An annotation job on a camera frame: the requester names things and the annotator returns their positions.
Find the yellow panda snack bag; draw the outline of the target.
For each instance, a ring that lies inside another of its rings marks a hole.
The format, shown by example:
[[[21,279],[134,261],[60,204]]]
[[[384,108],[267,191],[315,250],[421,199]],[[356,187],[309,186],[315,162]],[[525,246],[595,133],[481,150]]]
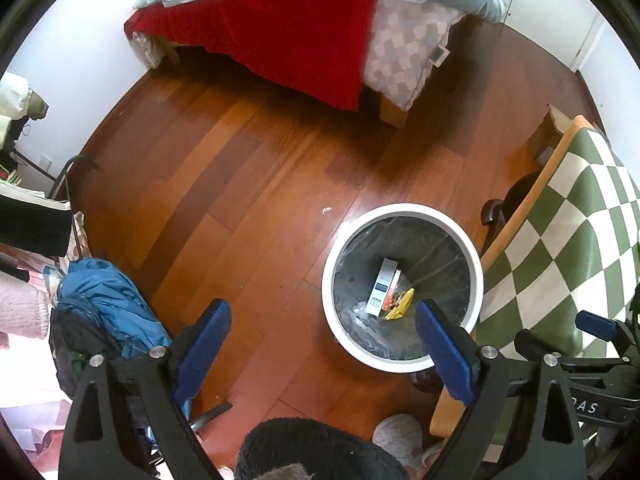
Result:
[[[398,320],[402,318],[412,304],[414,289],[409,288],[402,294],[399,294],[390,306],[390,310],[383,316],[385,321]]]

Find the clear plastic cup lid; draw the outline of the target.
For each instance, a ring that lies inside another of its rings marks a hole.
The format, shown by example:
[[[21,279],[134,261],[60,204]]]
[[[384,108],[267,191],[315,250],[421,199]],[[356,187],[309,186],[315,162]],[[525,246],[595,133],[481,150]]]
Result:
[[[340,321],[347,333],[376,334],[378,332],[378,319],[366,311],[367,304],[359,301],[354,306],[341,310]]]

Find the white round trash bin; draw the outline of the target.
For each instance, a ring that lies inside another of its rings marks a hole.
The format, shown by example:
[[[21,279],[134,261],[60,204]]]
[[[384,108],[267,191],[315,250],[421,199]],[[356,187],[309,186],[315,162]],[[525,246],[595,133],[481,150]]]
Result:
[[[393,300],[409,288],[414,296],[402,318],[385,321],[376,334],[347,333],[341,310],[367,303],[385,258],[400,271]],[[433,300],[452,324],[472,330],[484,294],[480,257],[462,227],[442,212],[399,203],[372,209],[338,230],[322,272],[324,317],[334,338],[360,363],[394,374],[427,370],[433,361],[416,331],[416,306]]]

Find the green white checkered tablecloth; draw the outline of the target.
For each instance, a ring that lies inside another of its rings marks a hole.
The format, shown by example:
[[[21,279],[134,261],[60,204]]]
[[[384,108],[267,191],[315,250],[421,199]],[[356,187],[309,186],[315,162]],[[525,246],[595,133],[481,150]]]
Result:
[[[638,283],[638,186],[605,138],[582,128],[485,272],[477,341],[515,356],[515,335],[530,330],[566,356],[612,358],[576,315],[626,320]]]

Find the grey fuzzy slipper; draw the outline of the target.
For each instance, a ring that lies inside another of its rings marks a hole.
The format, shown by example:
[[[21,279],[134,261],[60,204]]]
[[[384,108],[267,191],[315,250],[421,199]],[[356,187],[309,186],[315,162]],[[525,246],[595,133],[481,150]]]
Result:
[[[373,430],[372,443],[394,456],[402,466],[418,470],[422,466],[423,432],[410,414],[396,414]]]

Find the blue white box in bin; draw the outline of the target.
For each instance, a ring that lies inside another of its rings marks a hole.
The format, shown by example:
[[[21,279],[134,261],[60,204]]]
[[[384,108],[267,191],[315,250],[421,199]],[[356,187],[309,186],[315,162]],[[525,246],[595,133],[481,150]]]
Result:
[[[399,280],[398,262],[385,258],[374,281],[366,304],[367,314],[379,316],[384,308],[388,308]]]

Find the blue jacket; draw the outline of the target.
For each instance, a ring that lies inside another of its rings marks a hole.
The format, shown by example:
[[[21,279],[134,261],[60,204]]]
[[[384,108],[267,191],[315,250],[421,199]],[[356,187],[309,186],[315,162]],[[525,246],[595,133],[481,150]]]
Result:
[[[133,281],[98,258],[72,261],[58,285],[55,309],[75,315],[119,344],[123,359],[172,343]]]

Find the dark wooden chair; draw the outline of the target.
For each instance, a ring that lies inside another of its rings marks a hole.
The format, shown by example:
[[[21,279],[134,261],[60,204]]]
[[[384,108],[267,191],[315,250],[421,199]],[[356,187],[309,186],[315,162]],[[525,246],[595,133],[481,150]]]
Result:
[[[506,222],[512,218],[514,212],[524,202],[526,195],[532,189],[540,174],[540,170],[526,174],[525,177],[522,177],[510,187],[506,196],[501,200],[493,198],[484,203],[480,210],[480,224],[487,229],[487,233],[480,251],[481,255],[488,251],[488,248],[506,225]]]

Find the black fuzzy slipper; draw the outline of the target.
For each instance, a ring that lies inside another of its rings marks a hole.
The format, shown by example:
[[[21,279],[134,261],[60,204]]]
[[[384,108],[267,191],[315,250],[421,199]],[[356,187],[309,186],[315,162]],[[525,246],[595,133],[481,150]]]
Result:
[[[323,422],[280,417],[246,435],[237,479],[407,479],[406,468],[379,446]]]

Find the brown cardboard box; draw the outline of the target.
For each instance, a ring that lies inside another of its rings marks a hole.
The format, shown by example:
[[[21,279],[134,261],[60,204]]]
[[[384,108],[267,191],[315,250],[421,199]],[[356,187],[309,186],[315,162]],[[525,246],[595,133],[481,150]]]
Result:
[[[535,162],[543,167],[570,128],[572,120],[555,106],[549,104],[544,119],[528,140],[528,149]]]

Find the white door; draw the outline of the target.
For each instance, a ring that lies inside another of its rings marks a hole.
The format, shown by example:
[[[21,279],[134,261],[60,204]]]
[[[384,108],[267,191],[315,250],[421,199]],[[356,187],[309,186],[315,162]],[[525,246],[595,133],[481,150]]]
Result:
[[[590,0],[506,0],[503,24],[576,72],[600,34],[603,18]]]

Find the red bed sheet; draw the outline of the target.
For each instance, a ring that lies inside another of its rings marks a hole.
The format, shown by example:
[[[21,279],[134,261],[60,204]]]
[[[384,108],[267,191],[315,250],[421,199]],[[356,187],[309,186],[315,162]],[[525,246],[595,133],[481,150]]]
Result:
[[[125,22],[182,46],[228,55],[258,76],[358,110],[378,0],[195,0],[152,4]]]

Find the patterned mattress cover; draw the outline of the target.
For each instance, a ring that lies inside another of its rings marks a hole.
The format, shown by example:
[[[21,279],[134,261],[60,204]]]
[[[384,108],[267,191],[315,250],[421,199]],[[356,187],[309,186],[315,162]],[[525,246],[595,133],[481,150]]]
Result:
[[[363,82],[403,112],[449,55],[449,32],[465,14],[440,3],[378,0]]]

